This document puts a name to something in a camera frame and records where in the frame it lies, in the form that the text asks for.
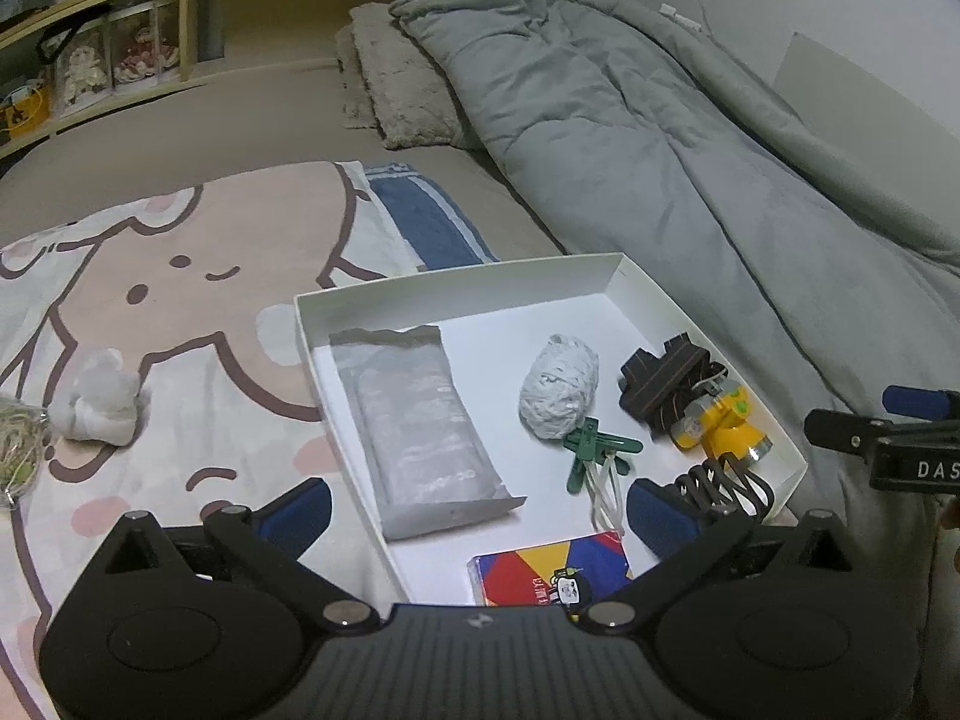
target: bear eye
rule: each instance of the bear eye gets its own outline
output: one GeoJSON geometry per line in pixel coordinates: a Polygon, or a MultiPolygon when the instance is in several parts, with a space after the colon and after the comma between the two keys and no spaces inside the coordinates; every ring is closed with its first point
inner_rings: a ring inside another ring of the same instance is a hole
{"type": "Polygon", "coordinates": [[[134,284],[127,293],[127,303],[130,303],[131,306],[142,303],[147,296],[147,292],[150,292],[150,290],[147,289],[146,284],[134,284]]]}

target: plastic container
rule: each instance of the plastic container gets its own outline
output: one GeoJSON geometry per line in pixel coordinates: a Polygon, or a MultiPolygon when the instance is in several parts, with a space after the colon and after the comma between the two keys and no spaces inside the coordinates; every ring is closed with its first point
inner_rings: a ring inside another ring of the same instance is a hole
{"type": "Polygon", "coordinates": [[[113,94],[106,17],[77,32],[56,59],[54,79],[54,113],[59,117],[88,108],[113,94]]]}
{"type": "Polygon", "coordinates": [[[113,85],[132,94],[157,85],[157,16],[152,2],[110,14],[113,85]]]}
{"type": "Polygon", "coordinates": [[[157,77],[160,83],[179,80],[179,1],[157,0],[157,77]]]}
{"type": "MultiPolygon", "coordinates": [[[[600,430],[643,443],[627,476],[617,476],[626,495],[638,477],[670,485],[704,459],[702,446],[682,452],[651,437],[647,425],[620,408],[620,367],[637,348],[662,354],[664,341],[688,333],[721,362],[750,396],[750,422],[770,437],[771,450],[751,467],[774,490],[776,517],[806,471],[803,455],[749,380],[704,336],[697,325],[637,264],[622,254],[584,254],[541,260],[427,271],[322,290],[295,299],[299,349],[323,408],[334,455],[367,517],[394,580],[407,600],[419,604],[473,604],[464,566],[477,555],[582,538],[594,532],[585,493],[566,491],[571,452],[560,442],[542,442],[520,421],[517,397],[530,365],[553,333],[575,336],[600,357],[600,385],[590,415],[600,430]],[[497,474],[526,503],[507,517],[469,528],[387,543],[373,479],[356,420],[330,346],[330,334],[355,327],[405,330],[440,327],[443,350],[457,394],[497,474]]],[[[623,549],[635,575],[656,556],[627,529],[623,549]]]]}
{"type": "Polygon", "coordinates": [[[12,91],[0,103],[3,129],[11,138],[18,138],[37,129],[50,118],[49,89],[37,81],[12,91]]]}
{"type": "Polygon", "coordinates": [[[0,395],[0,509],[15,509],[53,437],[46,410],[0,395]]]}

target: white stuffed animal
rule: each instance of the white stuffed animal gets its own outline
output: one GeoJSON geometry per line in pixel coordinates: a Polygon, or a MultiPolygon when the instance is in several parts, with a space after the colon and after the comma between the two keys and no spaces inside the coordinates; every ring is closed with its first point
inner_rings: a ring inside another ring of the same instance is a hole
{"type": "Polygon", "coordinates": [[[139,390],[139,376],[119,370],[104,353],[75,381],[61,384],[48,409],[50,421],[66,439],[126,446],[136,432],[139,390]]]}

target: white box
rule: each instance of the white box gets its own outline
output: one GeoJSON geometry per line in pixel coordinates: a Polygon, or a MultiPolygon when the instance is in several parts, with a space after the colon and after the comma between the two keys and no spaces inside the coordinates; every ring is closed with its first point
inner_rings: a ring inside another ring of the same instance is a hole
{"type": "MultiPolygon", "coordinates": [[[[541,442],[517,416],[517,396],[530,365],[552,333],[586,341],[600,357],[600,386],[592,415],[600,430],[636,437],[634,471],[618,477],[626,494],[637,476],[661,485],[704,459],[669,440],[653,442],[647,427],[619,407],[617,377],[639,346],[656,355],[664,341],[689,333],[715,360],[744,378],[693,321],[622,254],[588,254],[496,263],[373,281],[296,298],[304,363],[328,420],[335,451],[357,504],[368,517],[373,543],[383,552],[397,588],[418,604],[472,604],[467,563],[476,555],[520,549],[593,532],[589,498],[565,489],[573,454],[541,442]],[[507,517],[406,541],[383,541],[366,458],[329,347],[329,336],[360,327],[405,330],[437,324],[454,384],[488,454],[511,495],[528,496],[507,517]]],[[[803,479],[806,461],[766,406],[751,391],[751,421],[774,448],[754,470],[776,492],[774,517],[803,479]]],[[[656,558],[626,529],[624,550],[635,576],[656,558]]]]}

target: gray duvet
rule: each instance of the gray duvet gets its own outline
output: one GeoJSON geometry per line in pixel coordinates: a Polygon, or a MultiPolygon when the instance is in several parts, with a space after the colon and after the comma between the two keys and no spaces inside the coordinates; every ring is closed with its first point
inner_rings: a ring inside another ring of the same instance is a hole
{"type": "Polygon", "coordinates": [[[399,0],[515,189],[571,252],[626,252],[747,376],[922,622],[934,503],[809,446],[810,409],[960,386],[960,241],[875,186],[704,36],[636,0],[399,0]]]}

